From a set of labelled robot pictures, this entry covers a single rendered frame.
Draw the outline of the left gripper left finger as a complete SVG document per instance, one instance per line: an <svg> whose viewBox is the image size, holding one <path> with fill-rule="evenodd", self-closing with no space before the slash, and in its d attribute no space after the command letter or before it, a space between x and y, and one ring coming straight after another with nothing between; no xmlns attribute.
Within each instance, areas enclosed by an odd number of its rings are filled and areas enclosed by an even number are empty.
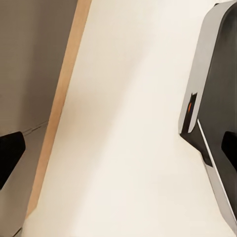
<svg viewBox="0 0 237 237"><path fill-rule="evenodd" d="M25 140L20 131L0 137L0 190L25 152L25 149Z"/></svg>

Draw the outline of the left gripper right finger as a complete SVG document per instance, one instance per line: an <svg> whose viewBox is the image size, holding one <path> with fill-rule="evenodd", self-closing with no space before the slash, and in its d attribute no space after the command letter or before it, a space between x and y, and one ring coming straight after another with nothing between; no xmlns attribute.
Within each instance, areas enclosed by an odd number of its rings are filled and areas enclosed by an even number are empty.
<svg viewBox="0 0 237 237"><path fill-rule="evenodd" d="M237 171L237 133L226 131L221 149Z"/></svg>

